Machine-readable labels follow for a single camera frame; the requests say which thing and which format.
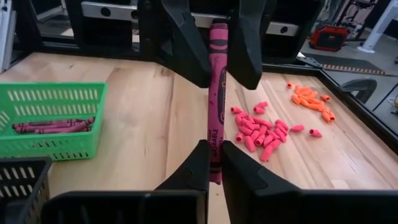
plastic basket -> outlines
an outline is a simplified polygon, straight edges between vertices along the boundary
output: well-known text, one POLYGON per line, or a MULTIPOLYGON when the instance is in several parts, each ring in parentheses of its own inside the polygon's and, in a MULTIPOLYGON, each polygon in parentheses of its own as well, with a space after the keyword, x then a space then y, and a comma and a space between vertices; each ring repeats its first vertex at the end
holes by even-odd
POLYGON ((0 157, 49 156, 54 161, 87 159, 100 139, 106 83, 0 84, 0 157), (14 123, 88 119, 93 129, 82 133, 18 134, 14 123))
POLYGON ((50 166, 49 157, 0 159, 0 223, 40 223, 50 166))

bolt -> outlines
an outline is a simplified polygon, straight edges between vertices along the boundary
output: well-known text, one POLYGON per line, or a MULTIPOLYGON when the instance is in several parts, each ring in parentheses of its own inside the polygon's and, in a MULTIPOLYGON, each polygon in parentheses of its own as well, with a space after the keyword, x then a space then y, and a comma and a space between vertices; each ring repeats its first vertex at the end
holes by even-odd
POLYGON ((152 9, 152 4, 150 3, 150 1, 144 2, 144 5, 145 5, 145 8, 146 8, 147 10, 151 10, 151 9, 152 9))

white pole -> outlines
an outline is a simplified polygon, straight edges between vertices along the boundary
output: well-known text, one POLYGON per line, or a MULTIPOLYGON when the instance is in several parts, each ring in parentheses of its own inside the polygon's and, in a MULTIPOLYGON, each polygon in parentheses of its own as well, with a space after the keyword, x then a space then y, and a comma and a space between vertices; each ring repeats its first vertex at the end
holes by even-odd
POLYGON ((379 21, 374 26, 369 37, 366 39, 363 45, 357 47, 357 49, 366 53, 374 53, 373 47, 377 44, 381 35, 387 29, 387 26, 390 24, 391 20, 396 17, 397 13, 398 0, 391 0, 390 4, 387 6, 387 9, 383 12, 383 15, 381 15, 379 21))

black plastic basket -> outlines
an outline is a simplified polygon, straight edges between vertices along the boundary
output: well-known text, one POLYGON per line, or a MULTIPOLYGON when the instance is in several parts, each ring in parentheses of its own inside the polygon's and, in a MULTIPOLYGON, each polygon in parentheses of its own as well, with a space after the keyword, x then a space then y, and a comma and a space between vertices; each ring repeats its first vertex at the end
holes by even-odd
POLYGON ((0 224, 39 224, 51 158, 0 159, 0 224))

floor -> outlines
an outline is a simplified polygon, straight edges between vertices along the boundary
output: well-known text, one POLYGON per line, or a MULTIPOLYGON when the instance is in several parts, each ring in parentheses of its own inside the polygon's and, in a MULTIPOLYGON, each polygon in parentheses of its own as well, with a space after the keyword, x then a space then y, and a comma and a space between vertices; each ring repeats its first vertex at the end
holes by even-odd
MULTIPOLYGON (((108 83, 97 155, 55 162, 49 175, 52 197, 70 190, 153 189, 176 170, 199 139, 206 138, 207 90, 156 63, 35 53, 0 75, 0 82, 108 83)), ((266 100, 269 106, 262 118, 283 119, 289 126, 300 123, 323 133, 321 139, 290 134, 265 163, 259 160, 261 148, 249 153, 237 144, 295 185, 398 189, 398 156, 316 78, 264 73, 251 91, 228 76, 226 91, 227 108, 251 111, 266 100), (326 124, 319 112, 293 104, 287 80, 330 95, 336 122, 326 124)), ((233 115, 226 113, 224 138, 233 141, 237 132, 233 115)), ((210 188, 209 223, 229 223, 222 185, 210 188)))
POLYGON ((307 40, 303 44, 301 52, 304 55, 305 53, 308 53, 343 58, 363 59, 371 62, 375 66, 379 67, 381 70, 384 70, 387 74, 398 75, 398 64, 394 63, 395 58, 398 57, 398 43, 395 39, 382 35, 382 37, 379 39, 376 46, 374 47, 374 50, 376 51, 376 53, 374 54, 361 52, 356 49, 357 46, 359 46, 359 42, 348 42, 347 45, 338 52, 328 52, 324 50, 311 49, 308 45, 307 40))

